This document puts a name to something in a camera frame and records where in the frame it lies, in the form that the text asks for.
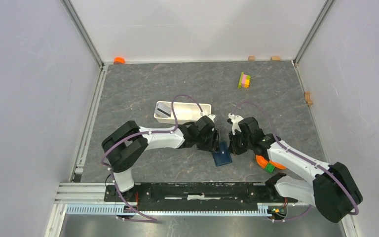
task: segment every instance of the colorful building block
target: colorful building block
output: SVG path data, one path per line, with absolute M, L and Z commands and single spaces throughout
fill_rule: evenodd
M 239 85 L 237 86 L 237 88 L 241 88 L 241 87 L 248 88 L 250 83 L 251 83 L 251 76 L 245 75 L 242 72 L 242 74 L 240 75 Z

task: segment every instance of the gray floor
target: gray floor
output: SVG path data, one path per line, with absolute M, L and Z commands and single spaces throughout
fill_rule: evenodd
M 240 73 L 250 75 L 249 88 L 237 88 Z M 137 125 L 168 127 L 153 118 L 155 103 L 189 94 L 212 105 L 216 127 L 228 143 L 226 122 L 235 104 L 259 102 L 272 116 L 278 135 L 292 147 L 319 160 L 323 153 L 293 65 L 289 61 L 130 64 L 108 67 L 101 101 L 86 157 L 82 182 L 104 182 L 101 142 L 128 120 Z M 181 98 L 177 102 L 188 102 Z M 261 112 L 251 105 L 237 110 L 255 117 L 271 132 Z M 265 181 L 270 177 L 255 163 L 253 152 L 232 156 L 233 163 L 215 167 L 211 153 L 189 149 L 158 149 L 143 153 L 133 166 L 136 182 Z
M 304 207 L 289 207 L 288 217 L 301 214 Z M 166 236 L 166 237 L 342 237 L 342 224 L 326 220 L 314 208 L 306 216 L 272 224 L 265 217 L 158 216 L 157 224 L 128 223 L 106 215 L 66 215 L 63 237 Z

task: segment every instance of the wall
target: wall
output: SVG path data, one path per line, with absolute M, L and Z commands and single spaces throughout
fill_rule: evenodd
M 361 236 L 379 236 L 379 1 L 336 1 L 300 62 L 330 161 L 351 171 L 363 195 Z
M 101 58 L 293 59 L 325 0 L 72 0 Z
M 43 236 L 98 68 L 60 1 L 0 0 L 0 236 Z

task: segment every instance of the white plastic tray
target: white plastic tray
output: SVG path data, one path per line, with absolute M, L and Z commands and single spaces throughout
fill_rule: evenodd
M 158 103 L 163 103 L 169 107 L 171 106 L 170 101 L 158 101 L 156 102 L 156 107 Z M 200 104 L 200 106 L 202 107 L 203 111 L 207 113 L 206 115 L 211 114 L 210 104 Z M 201 111 L 196 103 L 174 102 L 174 111 L 178 119 L 178 124 L 184 124 L 190 121 L 196 122 L 197 120 L 201 118 Z M 159 123 L 175 124 L 174 115 L 171 115 L 171 117 L 169 118 L 162 118 L 159 115 L 154 113 L 153 117 Z

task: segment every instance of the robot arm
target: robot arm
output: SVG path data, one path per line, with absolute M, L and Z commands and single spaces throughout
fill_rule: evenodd
M 131 167 L 140 155 L 147 150 L 157 148 L 189 148 L 197 145 L 202 151 L 219 150 L 219 131 L 214 128 L 215 115 L 201 117 L 197 122 L 179 125 L 174 132 L 172 128 L 146 128 L 138 126 L 135 121 L 128 121 L 102 142 L 104 152 L 115 143 L 136 133 L 143 133 L 116 147 L 107 155 L 114 172 L 114 178 L 121 180 L 118 187 L 125 192 L 134 186 Z
M 304 181 L 293 179 L 282 173 L 271 177 L 267 184 L 275 188 L 282 197 L 295 198 L 316 206 L 326 219 L 334 223 L 339 222 L 353 209 L 353 206 L 341 188 L 322 169 L 317 168 L 319 165 L 331 172 L 343 184 L 356 204 L 362 202 L 358 187 L 342 163 L 330 165 L 297 151 L 279 137 L 277 142 L 272 134 L 263 133 L 254 118 L 229 114 L 227 121 L 232 124 L 232 131 L 229 132 L 230 153 L 239 155 L 252 150 L 256 155 L 282 164 L 304 179 Z M 288 149 L 315 162 L 316 165 L 288 152 Z

